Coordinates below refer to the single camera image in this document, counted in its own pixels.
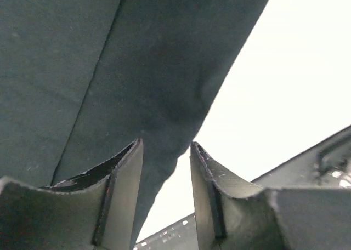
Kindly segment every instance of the black cloth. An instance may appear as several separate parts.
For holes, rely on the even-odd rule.
[[[135,242],[267,1],[4,0],[0,175],[55,184],[142,138]]]

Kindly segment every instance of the white surface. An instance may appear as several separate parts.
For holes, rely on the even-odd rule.
[[[350,0],[270,0],[195,138],[251,180],[351,124]],[[194,211],[189,153],[139,239]]]

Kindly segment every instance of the white background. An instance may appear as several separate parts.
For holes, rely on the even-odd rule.
[[[351,124],[351,0],[270,0],[195,138],[252,180]],[[194,211],[189,152],[139,241]]]

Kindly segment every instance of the white table surface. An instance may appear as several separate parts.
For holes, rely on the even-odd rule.
[[[351,124],[351,0],[270,0],[195,138],[252,180]],[[139,240],[194,211],[189,151]]]

